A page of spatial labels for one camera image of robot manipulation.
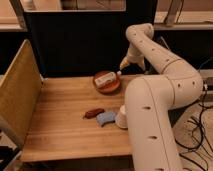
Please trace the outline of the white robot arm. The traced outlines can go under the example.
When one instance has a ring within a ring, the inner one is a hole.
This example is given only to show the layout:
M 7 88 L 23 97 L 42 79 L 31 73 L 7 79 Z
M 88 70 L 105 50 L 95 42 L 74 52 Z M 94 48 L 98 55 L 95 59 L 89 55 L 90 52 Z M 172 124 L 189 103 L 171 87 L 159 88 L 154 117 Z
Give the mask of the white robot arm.
M 183 171 L 168 111 L 195 102 L 203 90 L 200 73 L 153 41 L 150 23 L 126 30 L 129 48 L 120 67 L 149 62 L 155 75 L 133 79 L 125 90 L 125 112 L 135 171 Z

